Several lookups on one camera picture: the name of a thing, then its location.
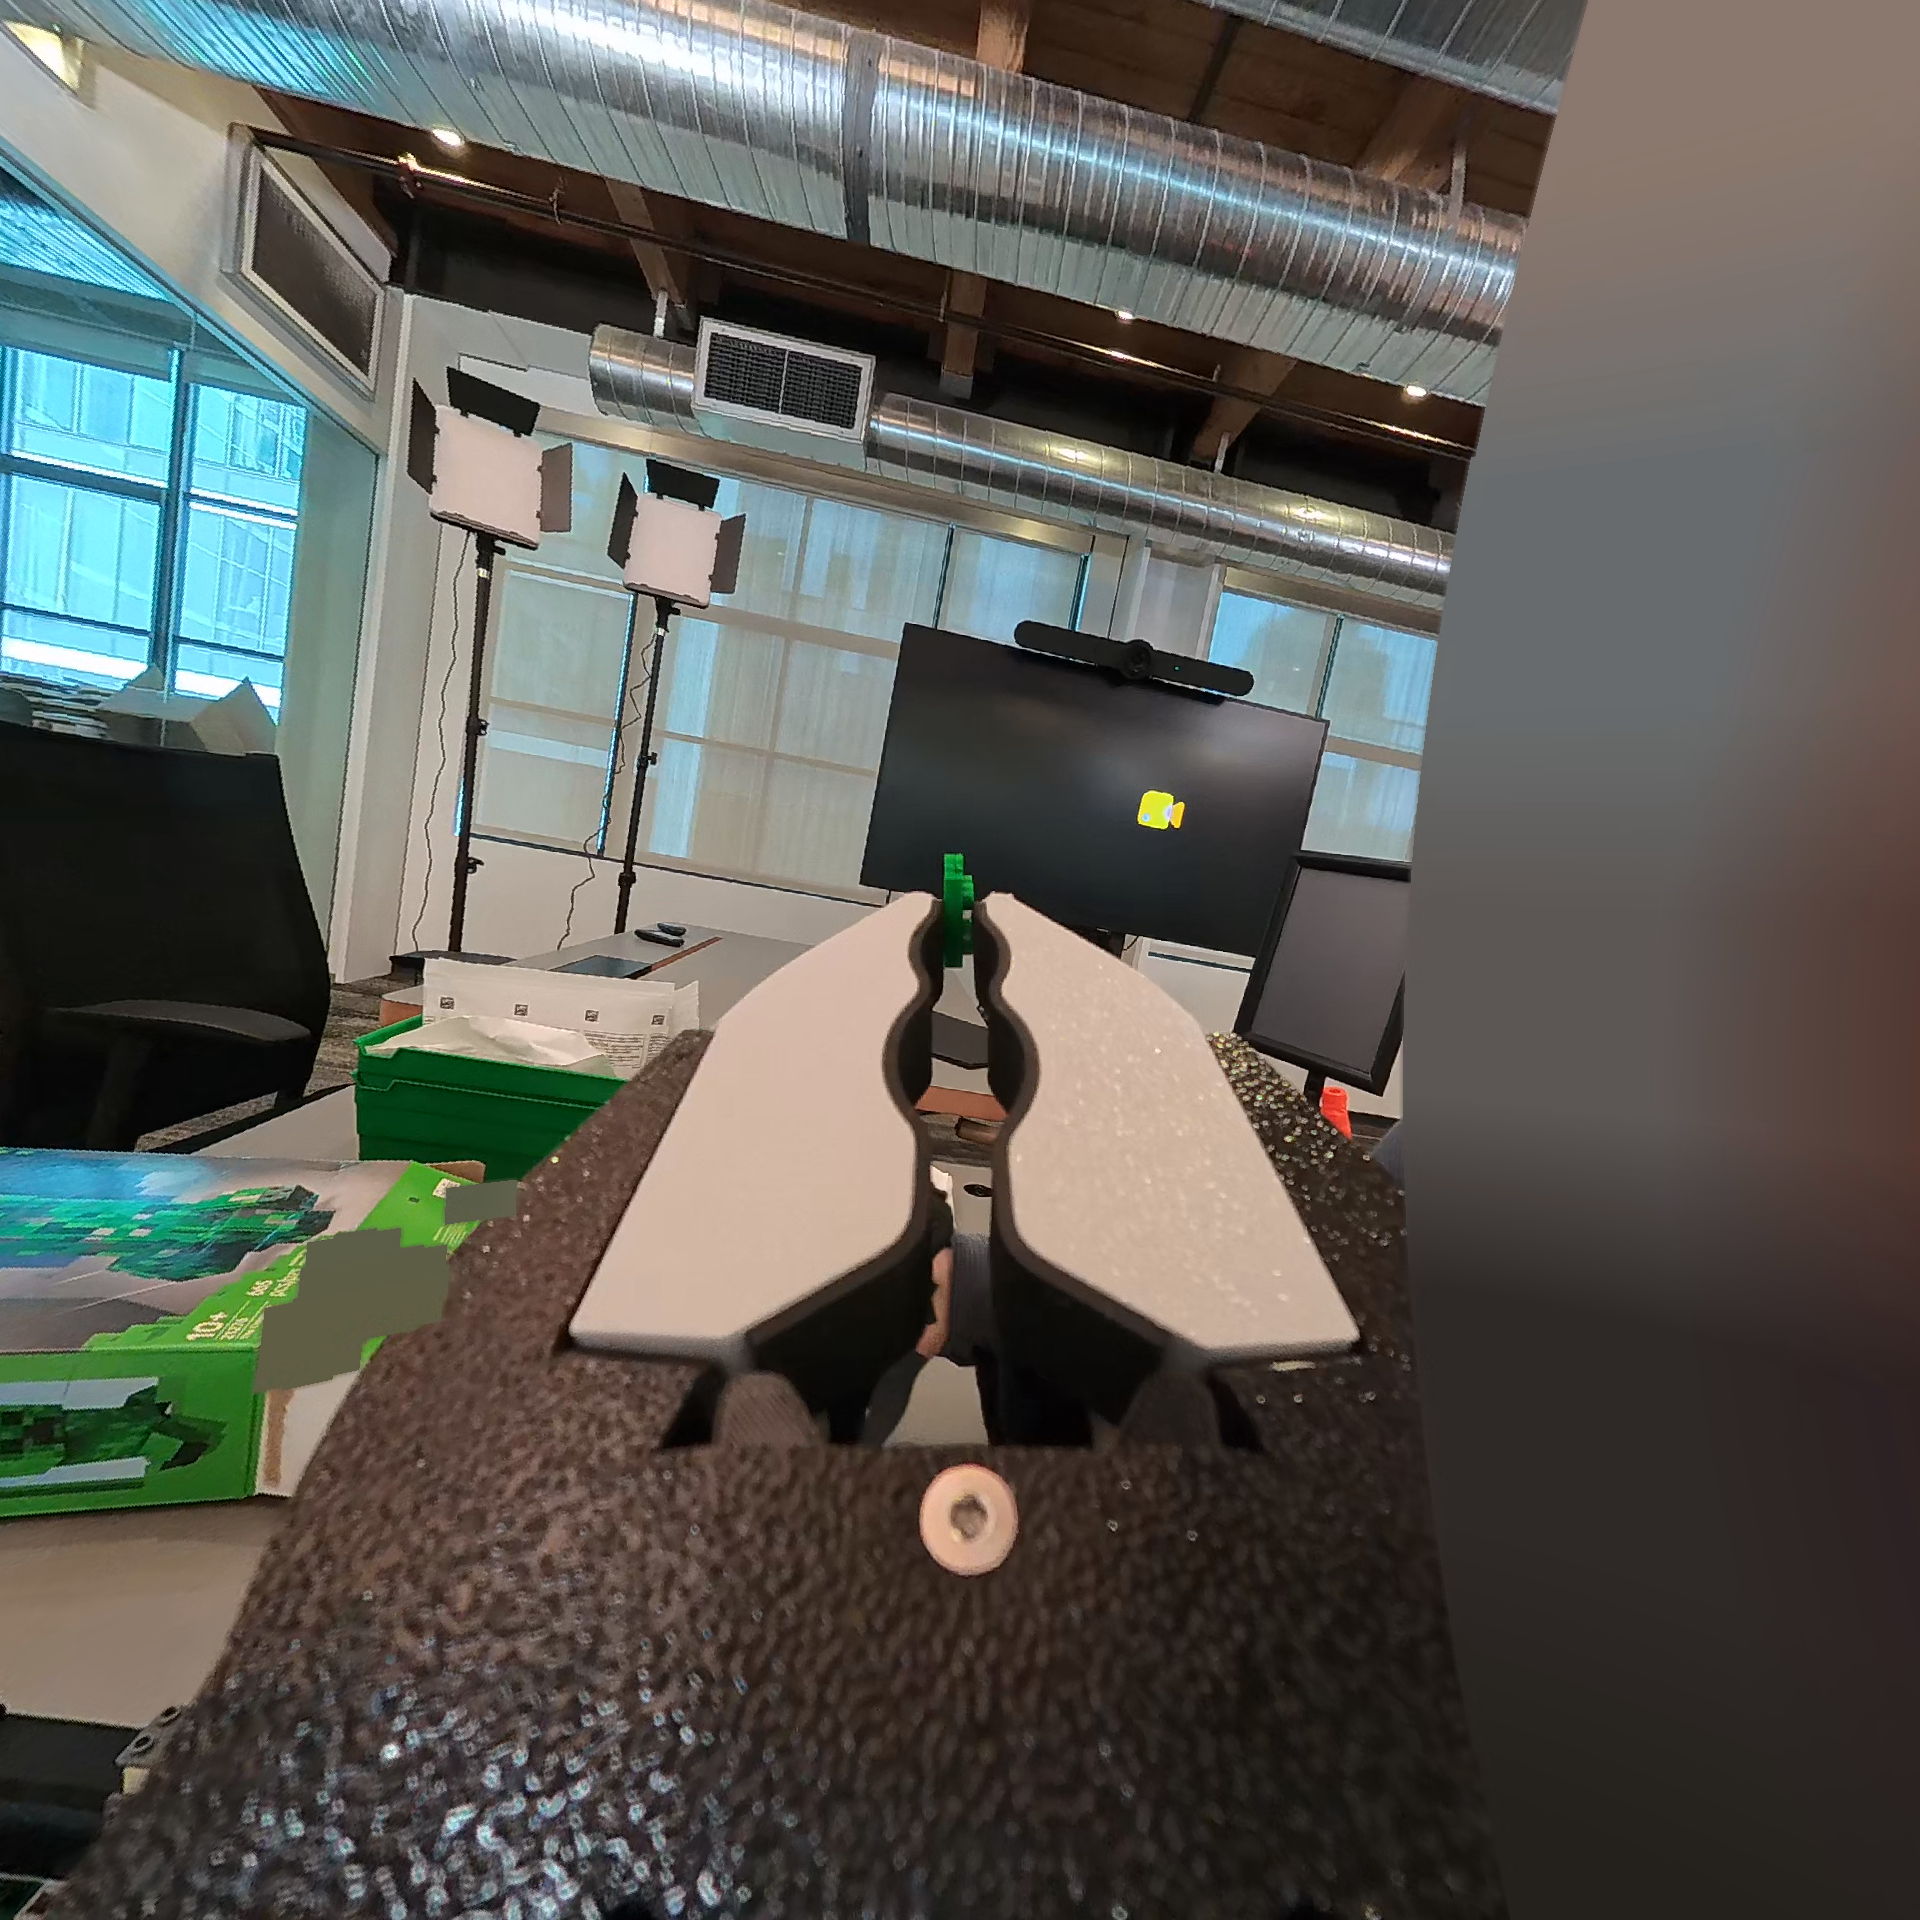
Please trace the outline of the stack of green trays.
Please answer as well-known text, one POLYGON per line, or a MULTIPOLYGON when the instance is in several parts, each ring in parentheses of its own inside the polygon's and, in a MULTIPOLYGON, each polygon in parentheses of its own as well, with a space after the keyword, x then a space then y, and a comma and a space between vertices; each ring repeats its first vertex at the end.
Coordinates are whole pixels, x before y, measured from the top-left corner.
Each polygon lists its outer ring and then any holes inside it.
POLYGON ((490 1063, 400 1048, 421 1018, 357 1043, 354 1125, 364 1162, 481 1162, 493 1182, 520 1181, 599 1111, 624 1080, 578 1067, 490 1063))

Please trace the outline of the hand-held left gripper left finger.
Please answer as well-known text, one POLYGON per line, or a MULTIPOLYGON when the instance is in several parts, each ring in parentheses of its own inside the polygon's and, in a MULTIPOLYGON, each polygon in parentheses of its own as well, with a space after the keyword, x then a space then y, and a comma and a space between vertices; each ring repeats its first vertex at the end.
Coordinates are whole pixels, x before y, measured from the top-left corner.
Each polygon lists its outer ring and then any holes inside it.
POLYGON ((945 910, 908 895, 713 1029, 570 1322, 591 1353, 778 1375, 850 1434, 922 1339, 945 1216, 917 1114, 945 910))

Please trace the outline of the grey meeting table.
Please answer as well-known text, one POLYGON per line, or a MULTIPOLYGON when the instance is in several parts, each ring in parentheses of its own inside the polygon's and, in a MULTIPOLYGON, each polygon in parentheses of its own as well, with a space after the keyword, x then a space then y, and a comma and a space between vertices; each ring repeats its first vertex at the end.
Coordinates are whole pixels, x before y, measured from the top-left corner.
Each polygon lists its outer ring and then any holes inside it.
POLYGON ((643 963, 652 970, 652 979, 668 979, 676 985, 693 982, 699 987, 699 1027, 712 1029, 764 979, 804 951, 802 944, 699 925, 680 926, 681 946, 669 946, 655 937, 656 930, 628 929, 576 946, 543 951, 521 958, 520 968, 564 970, 602 953, 643 963))

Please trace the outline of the green building set box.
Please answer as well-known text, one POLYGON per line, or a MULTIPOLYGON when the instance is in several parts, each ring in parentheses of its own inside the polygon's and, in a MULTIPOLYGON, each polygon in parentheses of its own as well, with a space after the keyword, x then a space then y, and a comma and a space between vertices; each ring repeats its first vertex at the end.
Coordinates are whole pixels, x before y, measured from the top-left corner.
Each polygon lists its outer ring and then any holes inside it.
POLYGON ((5 1515, 288 1497, 508 1211, 481 1170, 8 1147, 5 1515))

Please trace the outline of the black office chair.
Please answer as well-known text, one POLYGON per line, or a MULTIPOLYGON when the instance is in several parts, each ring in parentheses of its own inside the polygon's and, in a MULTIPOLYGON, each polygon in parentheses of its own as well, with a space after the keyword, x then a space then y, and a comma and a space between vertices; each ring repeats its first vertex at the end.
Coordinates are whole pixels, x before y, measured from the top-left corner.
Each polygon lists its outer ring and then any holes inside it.
POLYGON ((5 1146, 296 1109, 330 963, 280 759, 2 734, 5 1146))

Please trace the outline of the wall ventilation grille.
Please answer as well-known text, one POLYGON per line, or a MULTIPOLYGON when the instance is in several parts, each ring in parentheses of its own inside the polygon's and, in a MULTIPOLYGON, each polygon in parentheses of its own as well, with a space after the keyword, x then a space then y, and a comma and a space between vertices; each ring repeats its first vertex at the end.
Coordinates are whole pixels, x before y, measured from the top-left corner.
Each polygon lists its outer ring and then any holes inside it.
POLYGON ((226 131, 224 275, 288 338, 360 393, 377 393, 386 285, 259 144, 226 131))

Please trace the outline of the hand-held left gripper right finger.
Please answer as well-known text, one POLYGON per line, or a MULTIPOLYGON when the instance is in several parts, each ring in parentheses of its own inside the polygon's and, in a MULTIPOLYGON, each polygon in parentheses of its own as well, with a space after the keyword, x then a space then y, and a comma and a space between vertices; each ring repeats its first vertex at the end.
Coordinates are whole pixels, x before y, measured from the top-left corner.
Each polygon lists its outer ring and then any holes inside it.
POLYGON ((1011 895, 973 913, 1000 1361, 1120 1425, 1155 1376, 1332 1361, 1360 1331, 1200 1027, 1011 895))

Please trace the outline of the black webcam bar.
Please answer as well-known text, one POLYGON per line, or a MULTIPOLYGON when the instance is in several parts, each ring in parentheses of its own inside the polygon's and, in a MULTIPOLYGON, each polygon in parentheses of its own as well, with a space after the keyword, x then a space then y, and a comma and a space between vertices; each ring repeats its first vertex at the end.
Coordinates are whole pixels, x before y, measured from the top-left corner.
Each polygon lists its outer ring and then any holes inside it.
POLYGON ((1016 645, 1032 654, 1091 665, 1132 685, 1192 689, 1234 701, 1249 697, 1255 689, 1255 677, 1243 667, 1175 656, 1148 640, 1101 638, 1037 621, 1024 621, 1016 626, 1016 645))

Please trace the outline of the white air vent grille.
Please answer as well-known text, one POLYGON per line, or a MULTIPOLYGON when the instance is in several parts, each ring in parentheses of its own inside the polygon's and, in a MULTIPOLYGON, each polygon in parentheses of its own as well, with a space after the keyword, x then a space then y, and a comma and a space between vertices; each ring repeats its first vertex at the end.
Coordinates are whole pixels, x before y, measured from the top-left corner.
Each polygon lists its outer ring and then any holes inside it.
POLYGON ((828 442, 864 442, 875 360, 707 318, 693 374, 693 414, 828 442))

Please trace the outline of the black metal frame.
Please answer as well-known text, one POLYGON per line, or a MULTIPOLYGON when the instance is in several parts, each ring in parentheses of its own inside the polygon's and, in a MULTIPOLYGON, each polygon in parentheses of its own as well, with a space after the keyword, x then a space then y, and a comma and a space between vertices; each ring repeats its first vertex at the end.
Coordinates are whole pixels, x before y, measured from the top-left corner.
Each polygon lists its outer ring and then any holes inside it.
POLYGON ((171 1742, 180 1706, 144 1727, 2 1711, 2 1917, 43 1917, 127 1792, 171 1742))

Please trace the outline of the studio light on stand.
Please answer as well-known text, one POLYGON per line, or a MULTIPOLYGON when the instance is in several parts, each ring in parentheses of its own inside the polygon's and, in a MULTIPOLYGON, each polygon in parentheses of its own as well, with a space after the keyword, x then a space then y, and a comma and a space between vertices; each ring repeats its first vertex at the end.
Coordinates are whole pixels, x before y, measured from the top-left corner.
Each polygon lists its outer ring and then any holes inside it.
POLYGON ((490 727, 488 651, 493 571, 505 546, 536 551, 572 526, 572 446, 537 442, 539 402, 465 374, 447 371, 444 402, 413 384, 408 473, 427 494, 435 521, 473 539, 473 610, 465 758, 456 813, 458 842, 448 905, 448 957, 465 951, 473 856, 477 755, 490 727))
POLYGON ((634 739, 631 807, 616 882, 616 933, 626 933, 639 882, 640 817, 655 766, 655 727, 666 659, 666 638, 676 614, 708 610, 713 597, 736 589, 746 517, 716 510, 721 482, 713 477, 674 467, 658 457, 645 464, 645 488, 623 477, 608 535, 608 559, 620 567, 623 585, 655 610, 652 635, 643 651, 640 731, 634 739))

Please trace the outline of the small black computer monitor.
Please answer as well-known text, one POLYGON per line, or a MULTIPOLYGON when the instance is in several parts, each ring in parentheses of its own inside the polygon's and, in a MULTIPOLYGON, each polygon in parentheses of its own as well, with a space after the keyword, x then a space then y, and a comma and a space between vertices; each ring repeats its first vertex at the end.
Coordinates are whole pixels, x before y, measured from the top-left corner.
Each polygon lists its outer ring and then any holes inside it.
POLYGON ((1363 1093, 1401 1051, 1411 867, 1300 853, 1266 929, 1234 1037, 1363 1093))

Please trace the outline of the white paper bags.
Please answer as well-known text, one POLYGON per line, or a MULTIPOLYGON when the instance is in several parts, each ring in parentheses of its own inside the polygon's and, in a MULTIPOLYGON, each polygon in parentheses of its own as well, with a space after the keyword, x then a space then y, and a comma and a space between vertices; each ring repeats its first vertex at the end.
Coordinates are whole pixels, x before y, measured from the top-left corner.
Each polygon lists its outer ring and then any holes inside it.
POLYGON ((393 1048, 634 1078, 699 1025, 696 982, 676 985, 673 979, 429 958, 423 966, 423 1022, 393 1048))

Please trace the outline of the large silver air duct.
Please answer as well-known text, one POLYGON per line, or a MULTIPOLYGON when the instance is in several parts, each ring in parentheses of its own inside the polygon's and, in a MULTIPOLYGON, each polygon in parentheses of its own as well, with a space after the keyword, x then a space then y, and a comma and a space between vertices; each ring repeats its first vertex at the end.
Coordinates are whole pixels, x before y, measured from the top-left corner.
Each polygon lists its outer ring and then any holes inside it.
POLYGON ((1487 402, 1524 222, 779 6, 26 16, 945 271, 1487 402))

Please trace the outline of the large black tv screen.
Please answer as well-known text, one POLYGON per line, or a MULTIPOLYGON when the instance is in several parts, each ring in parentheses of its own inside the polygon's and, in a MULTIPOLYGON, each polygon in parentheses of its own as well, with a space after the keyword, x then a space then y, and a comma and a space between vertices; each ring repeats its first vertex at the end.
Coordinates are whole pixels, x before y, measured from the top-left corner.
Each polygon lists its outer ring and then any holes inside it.
POLYGON ((1328 726, 906 626, 859 882, 1255 953, 1303 849, 1328 726))

